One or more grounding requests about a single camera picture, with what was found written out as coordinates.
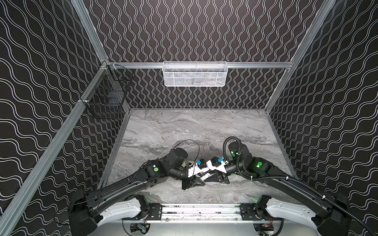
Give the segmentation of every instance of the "wavy line wallpaper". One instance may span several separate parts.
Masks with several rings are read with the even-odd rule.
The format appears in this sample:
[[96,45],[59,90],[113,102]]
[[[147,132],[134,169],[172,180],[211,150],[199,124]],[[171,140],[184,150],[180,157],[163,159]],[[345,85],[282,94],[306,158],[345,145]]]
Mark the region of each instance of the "wavy line wallpaper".
[[84,0],[113,62],[290,61],[322,0]]
[[0,0],[0,216],[100,65],[69,0]]
[[[271,117],[300,179],[378,231],[378,1],[338,0]],[[352,222],[350,235],[369,235]]]
[[82,114],[11,235],[71,234],[53,218],[69,223],[72,192],[97,189],[121,124],[122,119],[97,120],[87,110]]
[[132,108],[263,109],[284,70],[230,69],[223,87],[166,87],[161,69],[138,69],[125,88],[126,100]]

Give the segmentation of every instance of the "aluminum frame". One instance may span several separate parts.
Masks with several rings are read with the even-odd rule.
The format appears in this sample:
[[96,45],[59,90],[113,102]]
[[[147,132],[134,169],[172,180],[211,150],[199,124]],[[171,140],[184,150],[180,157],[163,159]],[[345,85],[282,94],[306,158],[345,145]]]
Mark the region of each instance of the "aluminum frame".
[[71,0],[71,3],[75,8],[85,31],[87,32],[89,41],[91,42],[98,59],[100,61],[108,61],[108,56],[105,53],[104,47],[100,41],[100,38],[98,37],[92,20],[89,17],[89,13],[84,5],[84,2],[82,0]]
[[[127,69],[162,69],[162,62],[109,62],[110,65],[116,64]],[[291,68],[292,62],[227,62],[229,69],[248,69],[248,68]]]
[[285,158],[286,164],[289,166],[289,169],[290,169],[290,173],[291,173],[291,175],[292,175],[294,178],[298,179],[298,176],[297,176],[297,174],[296,174],[296,172],[295,172],[295,170],[294,170],[294,167],[293,167],[293,165],[292,165],[291,162],[290,162],[290,158],[289,158],[289,156],[288,156],[287,153],[286,153],[286,149],[285,149],[284,145],[282,144],[281,138],[280,138],[280,136],[278,135],[277,130],[276,130],[276,128],[275,128],[275,126],[274,126],[274,123],[273,123],[273,121],[272,121],[272,118],[270,117],[270,115],[269,115],[268,112],[266,112],[266,117],[267,117],[267,119],[268,119],[268,122],[269,122],[269,124],[270,124],[270,127],[271,127],[272,130],[273,130],[274,136],[276,137],[276,140],[277,140],[278,146],[279,146],[280,149],[281,149],[282,155],[283,155],[283,157]]
[[315,35],[318,33],[320,27],[323,25],[324,20],[328,16],[329,12],[333,8],[336,0],[324,0],[322,5],[320,6],[318,12],[315,15],[310,27],[308,28],[306,35],[303,37],[297,51],[295,52],[293,58],[291,59],[292,67],[290,69],[286,69],[283,73],[278,85],[276,86],[275,90],[273,91],[272,96],[270,97],[268,103],[266,104],[265,110],[270,113],[273,106],[275,105],[276,101],[278,100],[281,92],[285,88],[286,84],[291,78],[291,75],[294,73],[296,68],[298,67],[299,63],[302,61],[305,53],[307,52],[308,48],[310,47],[312,41],[315,38]]
[[108,162],[106,163],[106,167],[104,169],[104,172],[102,173],[102,177],[100,182],[97,185],[97,189],[100,189],[105,186],[106,182],[108,181],[110,172],[112,171],[112,167],[114,164],[114,161],[116,160],[116,156],[118,154],[119,147],[122,142],[123,135],[126,131],[127,124],[129,123],[131,113],[126,113],[125,117],[123,118],[122,125],[119,128],[119,132],[116,138],[116,141],[113,145],[112,152],[110,153],[110,156],[108,158]]
[[[88,96],[96,86],[97,82],[100,80],[105,70],[106,64],[103,63],[82,94],[82,100],[88,99]],[[86,106],[81,100],[76,103],[68,117],[64,120],[62,126],[59,128],[58,132],[55,134],[54,138],[51,140],[50,144],[47,146],[46,150],[39,158],[36,165],[33,167],[30,174],[27,176],[26,180],[21,185],[11,203],[5,209],[4,214],[0,218],[1,236],[9,236],[12,233],[22,213],[25,211],[30,200],[46,176],[48,170],[55,161],[55,158],[58,156],[64,143],[67,141],[85,108]]]

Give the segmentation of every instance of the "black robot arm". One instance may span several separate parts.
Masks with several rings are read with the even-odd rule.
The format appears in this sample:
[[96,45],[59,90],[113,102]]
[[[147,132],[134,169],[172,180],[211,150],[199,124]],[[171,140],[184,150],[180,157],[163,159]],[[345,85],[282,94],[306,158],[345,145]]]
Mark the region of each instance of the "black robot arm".
[[81,189],[74,192],[68,209],[72,236],[93,232],[102,220],[101,212],[106,208],[136,192],[165,182],[168,177],[182,180],[184,188],[188,182],[187,157],[185,150],[175,148],[163,158],[145,162],[135,173],[114,184],[94,191]]
[[[236,171],[237,155],[235,153],[237,142],[229,144],[228,148],[233,157],[233,161],[230,162],[233,169],[230,168],[230,171],[240,174]],[[299,180],[292,181],[293,177],[280,170],[273,163],[263,158],[253,157],[244,144],[241,144],[239,158],[239,167],[242,170],[242,175],[249,176],[251,180],[275,187],[314,211],[316,216],[312,218],[312,221],[317,225],[317,230],[321,235],[336,236],[348,234],[350,217],[339,211],[332,204],[324,201],[324,198],[332,199],[337,205],[349,210],[349,200],[346,196],[342,194],[331,196],[328,193],[322,193],[322,196],[315,194],[314,191],[309,189],[311,187],[300,184]]]

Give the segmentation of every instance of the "wire mesh basket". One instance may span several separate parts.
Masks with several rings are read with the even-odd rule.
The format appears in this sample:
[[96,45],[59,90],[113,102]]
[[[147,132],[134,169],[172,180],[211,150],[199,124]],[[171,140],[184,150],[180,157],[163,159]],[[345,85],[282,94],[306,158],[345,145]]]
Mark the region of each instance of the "wire mesh basket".
[[110,73],[102,75],[85,102],[89,112],[97,119],[121,119],[125,92]]
[[227,62],[163,62],[165,86],[223,87],[227,78]]

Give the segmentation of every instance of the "metal bracket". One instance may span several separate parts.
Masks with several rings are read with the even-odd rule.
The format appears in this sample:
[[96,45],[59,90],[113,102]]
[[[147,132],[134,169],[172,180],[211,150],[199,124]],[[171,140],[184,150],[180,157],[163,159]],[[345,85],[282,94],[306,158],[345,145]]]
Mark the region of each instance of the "metal bracket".
[[163,210],[163,206],[159,203],[148,203],[150,205],[150,221],[160,221],[161,220],[161,212]]

